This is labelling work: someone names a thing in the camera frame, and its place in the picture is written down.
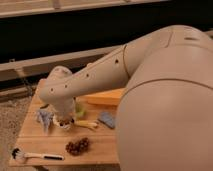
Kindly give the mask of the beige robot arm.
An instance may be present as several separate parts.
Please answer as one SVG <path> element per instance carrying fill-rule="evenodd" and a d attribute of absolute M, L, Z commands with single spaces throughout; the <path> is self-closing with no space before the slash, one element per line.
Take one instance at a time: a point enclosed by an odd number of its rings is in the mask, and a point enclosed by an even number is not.
<path fill-rule="evenodd" d="M 213 39 L 173 25 L 81 71 L 50 74 L 40 98 L 67 114 L 73 97 L 124 88 L 116 114 L 122 171 L 213 171 Z"/>

